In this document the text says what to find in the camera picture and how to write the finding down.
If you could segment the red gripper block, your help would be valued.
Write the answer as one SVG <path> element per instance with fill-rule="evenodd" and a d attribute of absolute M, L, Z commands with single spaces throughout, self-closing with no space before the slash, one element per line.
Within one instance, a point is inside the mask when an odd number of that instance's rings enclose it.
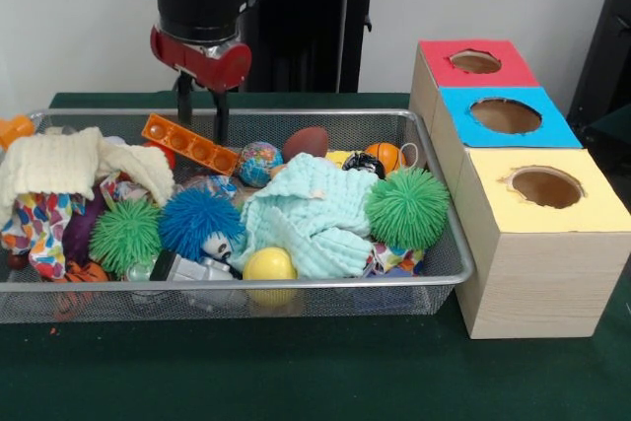
<path fill-rule="evenodd" d="M 240 86 L 251 66 L 250 48 L 242 42 L 229 40 L 205 46 L 185 43 L 152 27 L 150 45 L 155 57 L 180 72 L 176 82 L 177 117 L 181 124 L 192 118 L 192 78 L 202 87 L 213 91 L 216 107 L 214 142 L 224 144 L 228 136 L 229 106 L 227 91 Z"/>

